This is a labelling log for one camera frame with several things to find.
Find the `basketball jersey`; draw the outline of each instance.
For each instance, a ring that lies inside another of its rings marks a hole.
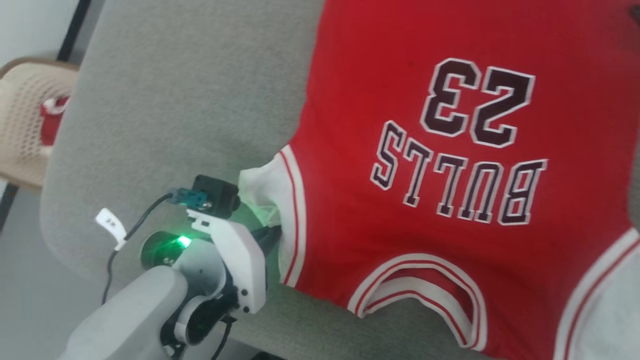
[[[639,251],[630,5],[327,0],[300,127],[239,182],[282,224],[282,282],[360,317],[417,299],[492,357],[575,359]]]

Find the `gray fabric surface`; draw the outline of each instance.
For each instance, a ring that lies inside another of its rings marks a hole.
[[[169,187],[190,186],[199,173],[236,182],[240,170],[268,162],[296,129],[322,6],[108,0],[42,198],[45,239],[62,262],[102,284],[115,241],[93,221],[101,208],[131,228]],[[257,226],[247,211],[237,218]],[[158,230],[189,233],[184,209],[161,206],[149,218],[116,258],[114,290],[142,272],[142,241]],[[233,337],[288,359],[485,358],[460,350],[416,301],[360,320],[277,284],[277,272],[271,256],[268,303],[239,315]]]

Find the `white tag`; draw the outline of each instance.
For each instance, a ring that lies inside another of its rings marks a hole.
[[[122,249],[124,244],[127,242],[124,240],[125,236],[127,236],[127,231],[124,229],[124,226],[109,209],[104,208],[100,210],[98,216],[95,217],[95,221],[100,224],[103,228],[107,229],[116,238],[118,245],[116,245],[115,250],[119,251]]]

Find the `green light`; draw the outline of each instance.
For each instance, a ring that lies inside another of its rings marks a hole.
[[[188,238],[188,237],[186,237],[186,236],[181,236],[181,237],[177,238],[177,240],[176,240],[176,241],[178,241],[178,243],[179,243],[180,245],[182,245],[182,247],[187,248],[187,247],[189,247],[189,245],[191,245],[191,241],[192,241],[192,240],[191,240],[191,239],[189,239],[189,238]]]

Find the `robotic arm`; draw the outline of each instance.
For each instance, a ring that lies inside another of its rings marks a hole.
[[[239,205],[237,188],[198,176],[192,190],[174,190],[202,239],[160,232],[143,246],[142,276],[71,334],[59,360],[180,359],[230,313],[255,314],[266,301],[265,253],[280,228],[254,233],[225,220]]]

